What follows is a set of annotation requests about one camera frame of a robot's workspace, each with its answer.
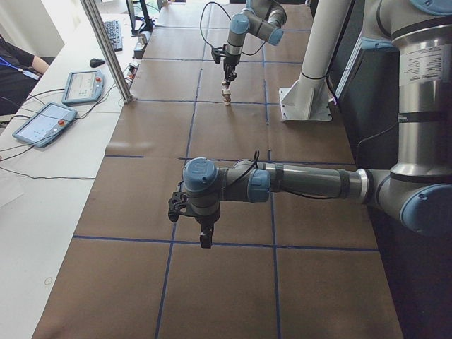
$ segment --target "blue joint cap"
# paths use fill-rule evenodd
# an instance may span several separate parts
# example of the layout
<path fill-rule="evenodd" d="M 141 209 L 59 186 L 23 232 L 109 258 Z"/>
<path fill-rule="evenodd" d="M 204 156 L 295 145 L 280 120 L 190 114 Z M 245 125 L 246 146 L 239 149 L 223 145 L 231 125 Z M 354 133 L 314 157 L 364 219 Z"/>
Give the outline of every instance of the blue joint cap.
<path fill-rule="evenodd" d="M 452 16 L 451 0 L 411 0 L 413 6 L 433 16 Z"/>
<path fill-rule="evenodd" d="M 280 43 L 281 38 L 284 35 L 284 31 L 280 28 L 275 29 L 271 34 L 270 37 L 268 38 L 268 43 L 276 46 L 277 44 Z"/>
<path fill-rule="evenodd" d="M 235 34 L 245 34 L 249 29 L 248 17 L 242 13 L 235 14 L 232 17 L 229 29 Z"/>
<path fill-rule="evenodd" d="M 197 157 L 184 167 L 184 184 L 187 191 L 201 192 L 217 179 L 218 168 L 209 159 Z"/>
<path fill-rule="evenodd" d="M 416 233 L 439 236 L 452 231 L 452 185 L 436 184 L 413 194 L 400 211 L 402 224 Z"/>
<path fill-rule="evenodd" d="M 361 37 L 361 49 L 390 49 L 396 50 L 390 40 L 372 39 L 371 37 Z"/>
<path fill-rule="evenodd" d="M 270 173 L 255 169 L 248 181 L 248 200 L 251 203 L 263 203 L 270 196 Z"/>

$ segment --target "warning label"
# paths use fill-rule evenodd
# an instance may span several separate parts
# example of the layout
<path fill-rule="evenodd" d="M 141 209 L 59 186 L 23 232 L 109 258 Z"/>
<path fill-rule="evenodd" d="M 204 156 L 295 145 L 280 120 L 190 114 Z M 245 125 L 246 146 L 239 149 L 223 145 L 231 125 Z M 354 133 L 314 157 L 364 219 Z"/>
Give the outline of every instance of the warning label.
<path fill-rule="evenodd" d="M 400 86 L 410 83 L 443 80 L 444 64 L 450 54 L 444 46 L 435 46 L 400 55 Z"/>

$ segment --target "industrial robot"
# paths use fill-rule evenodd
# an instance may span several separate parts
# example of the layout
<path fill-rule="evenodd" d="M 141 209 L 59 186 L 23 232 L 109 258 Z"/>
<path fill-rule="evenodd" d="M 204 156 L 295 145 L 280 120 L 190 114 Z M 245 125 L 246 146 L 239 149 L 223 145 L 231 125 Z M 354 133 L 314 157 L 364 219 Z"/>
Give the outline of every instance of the industrial robot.
<path fill-rule="evenodd" d="M 342 3 L 347 7 L 350 2 L 319 0 L 313 29 L 320 27 L 316 25 L 318 16 L 328 17 L 331 6 Z M 222 51 L 226 83 L 236 76 L 245 34 L 274 42 L 283 36 L 279 30 L 285 22 L 283 8 L 271 0 L 248 0 L 235 18 Z M 256 25 L 268 28 L 266 33 Z M 310 39 L 313 36 L 318 33 L 312 32 Z M 301 196 L 354 199 L 425 236 L 450 232 L 452 1 L 367 0 L 362 36 L 363 48 L 392 46 L 400 51 L 399 151 L 395 166 L 390 170 L 353 172 L 264 163 L 255 155 L 253 160 L 241 160 L 229 168 L 198 157 L 184 167 L 185 191 L 180 184 L 169 200 L 170 220 L 176 222 L 180 215 L 195 217 L 201 224 L 201 246 L 211 248 L 221 201 L 258 203 L 267 201 L 270 192 L 286 191 Z M 312 53 L 318 51 L 308 44 L 307 56 Z M 311 99 L 316 95 L 318 91 L 314 90 Z"/>

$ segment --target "white table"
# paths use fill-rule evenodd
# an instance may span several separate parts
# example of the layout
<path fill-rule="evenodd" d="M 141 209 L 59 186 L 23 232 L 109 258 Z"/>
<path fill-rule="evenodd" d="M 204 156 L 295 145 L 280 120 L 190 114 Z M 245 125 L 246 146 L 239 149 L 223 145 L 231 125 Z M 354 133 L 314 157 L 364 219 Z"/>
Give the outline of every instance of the white table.
<path fill-rule="evenodd" d="M 132 59 L 136 38 L 130 36 L 127 15 L 102 15 L 122 22 L 124 49 L 117 52 L 123 69 Z M 32 94 L 63 88 L 71 71 L 87 71 L 89 61 L 102 57 L 88 21 L 82 22 L 71 43 L 64 46 Z M 114 84 L 106 64 L 105 90 Z M 62 92 L 40 95 L 43 102 L 61 102 Z M 4 162 L 0 167 L 39 177 L 94 178 L 105 147 L 116 126 L 121 95 L 113 88 L 105 102 L 86 119 L 77 121 L 53 144 L 32 149 Z M 92 105 L 75 107 L 80 114 Z M 42 103 L 31 99 L 23 108 L 33 111 Z M 20 109 L 18 114 L 32 112 Z M 0 150 L 21 145 L 11 134 L 23 124 L 14 119 L 0 135 Z M 2 158 L 26 148 L 0 152 Z M 42 315 L 53 283 L 78 223 L 93 179 L 29 179 L 0 170 L 0 338 L 31 338 Z"/>

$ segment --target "person's arm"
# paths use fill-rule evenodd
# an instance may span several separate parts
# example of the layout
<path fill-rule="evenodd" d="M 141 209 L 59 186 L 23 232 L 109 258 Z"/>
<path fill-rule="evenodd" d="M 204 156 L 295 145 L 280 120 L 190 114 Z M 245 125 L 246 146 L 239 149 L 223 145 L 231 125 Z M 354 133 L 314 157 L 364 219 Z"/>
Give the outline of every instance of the person's arm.
<path fill-rule="evenodd" d="M 33 58 L 33 62 L 31 66 L 36 70 L 36 72 L 44 74 L 45 71 L 49 68 L 49 64 L 39 58 L 38 56 L 35 56 Z"/>

